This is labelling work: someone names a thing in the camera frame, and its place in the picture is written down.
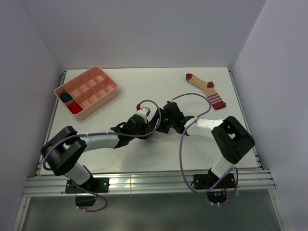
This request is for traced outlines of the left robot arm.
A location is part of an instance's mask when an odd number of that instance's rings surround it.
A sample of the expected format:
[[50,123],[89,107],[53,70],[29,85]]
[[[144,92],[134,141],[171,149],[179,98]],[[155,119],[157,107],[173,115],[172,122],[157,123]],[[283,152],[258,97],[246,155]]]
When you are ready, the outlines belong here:
[[72,126],[64,127],[41,148],[43,168],[74,181],[82,192],[89,192],[94,186],[93,176],[78,162],[84,152],[117,149],[135,138],[147,139],[158,124],[158,119],[148,121],[145,115],[134,114],[128,121],[104,132],[87,134],[77,132]]

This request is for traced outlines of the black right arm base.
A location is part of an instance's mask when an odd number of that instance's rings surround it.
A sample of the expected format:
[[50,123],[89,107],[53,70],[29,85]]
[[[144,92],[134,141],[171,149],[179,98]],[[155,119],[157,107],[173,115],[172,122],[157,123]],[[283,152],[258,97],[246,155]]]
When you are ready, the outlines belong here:
[[[191,186],[196,190],[206,190],[218,181],[218,177],[212,174],[195,174]],[[228,198],[227,189],[235,188],[236,180],[232,173],[229,173],[222,181],[215,186],[218,191],[206,193],[208,200],[212,203],[223,203]]]

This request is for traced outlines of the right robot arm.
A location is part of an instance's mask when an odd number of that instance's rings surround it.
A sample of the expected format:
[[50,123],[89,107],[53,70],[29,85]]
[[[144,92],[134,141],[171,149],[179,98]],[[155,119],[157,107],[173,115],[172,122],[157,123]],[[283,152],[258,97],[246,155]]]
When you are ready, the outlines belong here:
[[220,187],[224,181],[224,174],[233,168],[254,146],[255,140],[233,116],[225,119],[198,119],[185,116],[175,102],[168,102],[162,109],[156,110],[153,118],[147,122],[147,127],[153,130],[158,124],[159,116],[162,121],[157,131],[167,134],[172,128],[178,134],[186,136],[203,136],[215,140],[221,157],[210,168],[208,182],[212,187]]

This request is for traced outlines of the tan maroon striped sock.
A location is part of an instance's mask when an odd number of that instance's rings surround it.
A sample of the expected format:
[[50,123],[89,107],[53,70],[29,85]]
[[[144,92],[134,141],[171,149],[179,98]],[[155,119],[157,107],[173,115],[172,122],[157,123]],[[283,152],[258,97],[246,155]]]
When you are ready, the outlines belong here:
[[197,87],[206,95],[211,106],[215,110],[219,110],[219,109],[226,107],[226,103],[222,100],[220,95],[215,90],[214,83],[212,81],[205,82],[191,73],[187,73],[185,78],[188,83]]

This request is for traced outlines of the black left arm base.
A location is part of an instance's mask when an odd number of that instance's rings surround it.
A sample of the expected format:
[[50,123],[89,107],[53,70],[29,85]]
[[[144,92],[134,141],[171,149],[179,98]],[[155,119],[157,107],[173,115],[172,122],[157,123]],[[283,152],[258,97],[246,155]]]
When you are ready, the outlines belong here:
[[91,208],[104,199],[94,194],[107,193],[109,191],[109,178],[90,178],[82,185],[72,180],[67,180],[65,193],[75,195],[75,204],[81,208]]

